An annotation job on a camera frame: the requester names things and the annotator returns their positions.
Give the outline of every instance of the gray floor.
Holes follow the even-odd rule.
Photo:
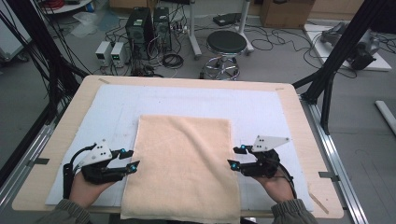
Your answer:
[[[105,28],[116,25],[117,19],[107,14],[105,9],[97,11],[100,29],[93,35],[78,38],[67,35],[70,48],[77,54],[90,71],[101,74],[94,52],[105,39]],[[71,15],[59,18],[65,30],[72,29],[77,23],[65,25],[73,19]],[[211,21],[212,16],[202,16],[197,24],[204,27],[217,26]],[[249,18],[247,24],[259,25],[258,18]],[[293,34],[304,35],[299,30],[288,30]],[[202,44],[203,56],[195,61],[187,35],[179,38],[182,49],[180,55],[184,65],[180,69],[160,67],[156,73],[165,77],[198,78],[203,64],[212,57],[205,49],[205,38],[211,30],[197,31],[198,42]],[[292,40],[295,48],[308,48],[306,40],[297,35],[278,31],[286,41]],[[261,41],[264,36],[257,28],[247,28],[247,37],[257,48],[269,49],[271,46]],[[238,81],[285,82],[293,83],[318,69],[304,60],[306,49],[295,51],[291,43],[273,45],[271,50],[255,49],[249,56],[238,57],[241,76]],[[380,50],[379,54],[392,66],[396,66],[395,54]],[[306,56],[314,66],[320,66],[318,59]],[[340,157],[346,167],[349,179],[356,191],[367,219],[371,223],[392,223],[396,215],[396,181],[393,171],[396,168],[396,138],[375,106],[376,100],[383,100],[396,114],[396,70],[389,72],[359,71],[356,78],[337,75],[334,80],[332,107],[330,115],[330,132]],[[342,70],[348,76],[353,73]],[[302,93],[307,87],[297,92]],[[27,133],[37,116],[46,105],[46,91],[43,81],[31,62],[15,61],[0,68],[0,166]],[[13,211],[8,206],[0,214],[1,223],[30,223],[43,213]],[[106,223],[107,215],[93,215],[93,223]],[[270,219],[259,219],[260,223],[271,223]],[[348,212],[342,219],[320,219],[319,223],[350,223]]]

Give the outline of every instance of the folded towel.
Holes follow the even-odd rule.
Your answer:
[[[121,219],[239,223],[231,125],[226,119],[140,117]]]

